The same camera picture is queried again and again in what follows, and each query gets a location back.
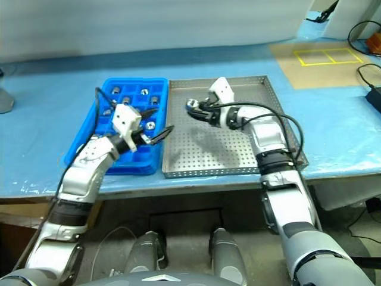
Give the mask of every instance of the silver robot arm segment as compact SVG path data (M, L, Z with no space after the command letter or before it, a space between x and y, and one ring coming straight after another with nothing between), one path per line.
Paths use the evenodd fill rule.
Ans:
M315 227L314 206L278 118L250 120L271 111L234 102L224 77L212 85L205 101L189 100L186 109L191 117L211 126L241 129L249 136L261 173L265 219L269 230L282 239L293 285L373 285L340 245Z
M144 116L154 112L145 111ZM148 138L139 126L142 116L131 106L116 105L113 127L117 134L91 139L76 156L63 177L57 202L42 226L26 268L5 275L0 286L10 282L38 286L73 283L83 256L78 240L88 228L86 222L106 171L120 154L135 152L138 145L155 145L173 129L169 126L158 136Z

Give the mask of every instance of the small metal part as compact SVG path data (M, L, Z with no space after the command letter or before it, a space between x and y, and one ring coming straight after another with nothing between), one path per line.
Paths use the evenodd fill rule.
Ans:
M106 109L103 111L103 115L111 115L111 109Z
M185 109L187 109L187 111L192 111L192 110L198 108L198 106L199 106L198 101L191 98L191 99L186 101Z
M154 130L155 129L155 122L149 121L145 124L145 129L147 130Z
M91 135L91 138L90 138L90 140L97 140L98 138L100 138L101 137L101 135L99 135L99 134L93 134L93 135Z
M111 94L119 94L119 93L120 93L120 88L118 86L113 88L113 90L111 91Z
M112 270L110 271L109 277L113 277L113 276L117 276L117 275L121 275L121 274L123 274L121 271L118 271L118 270L115 270L114 268L112 268Z
M152 97L151 98L151 104L158 104L159 103L159 98L158 97Z
M143 139L146 145L151 145L151 139L147 135L142 133L140 137Z
M124 97L121 101L121 103L123 103L124 105L128 105L130 104L130 98L129 97Z

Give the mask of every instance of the yellow rectangle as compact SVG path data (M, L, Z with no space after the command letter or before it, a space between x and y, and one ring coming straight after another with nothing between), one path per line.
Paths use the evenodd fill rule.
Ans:
M335 59L331 55L329 55L328 52L330 52L330 51L346 51L351 56L353 56L356 59L356 61L335 61ZM324 54L329 59L329 61L322 62L322 63L311 63L311 64L305 63L303 61L303 59L301 58L300 54L306 54L306 53L312 53L312 52L321 52L322 54ZM302 67L325 66L325 65L328 65L328 64L357 64L357 63L363 63L362 59L360 59L358 56L356 56L348 48L337 48L337 49L303 49L303 50L293 51L293 54L299 60L299 62L301 63Z
M270 50L295 89L359 86L363 83L355 72L356 68L364 63L371 63L369 57L351 50L348 43L344 41L276 43L270 45ZM308 52L316 50L318 52L308 54ZM332 60L322 53L321 50L328 53L336 62L350 61L350 63L331 64ZM305 64L323 64L302 66L294 51L305 51L302 53L296 52ZM371 69L364 69L364 76L365 73L367 73L366 78L369 78L370 82L375 85L381 85L379 71L374 72Z

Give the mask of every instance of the blue table surface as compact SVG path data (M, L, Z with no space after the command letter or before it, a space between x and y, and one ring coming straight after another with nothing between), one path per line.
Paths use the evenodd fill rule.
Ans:
M324 24L304 21L297 39L319 39ZM307 179L356 176L381 171L381 114L364 96L363 86L295 90L268 45L145 51L61 58L3 65L2 86L15 97L12 112L0 115L0 198L52 195L60 164L94 99L96 86L109 77L194 79L266 74L285 113L305 133L310 165ZM165 194L187 187L240 186L258 175L166 179L107 176L101 195L126 197Z

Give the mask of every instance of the perforated metal tray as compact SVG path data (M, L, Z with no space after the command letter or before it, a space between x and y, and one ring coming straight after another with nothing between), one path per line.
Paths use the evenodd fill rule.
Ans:
M165 140L163 173L167 178L258 173L257 161L249 138L240 131L213 128L188 116L186 100L204 100L216 79L171 80L168 97L167 124L174 124ZM267 104L283 114L267 76L227 79L236 101ZM298 141L285 120L289 140L298 148ZM302 167L308 164L304 153Z

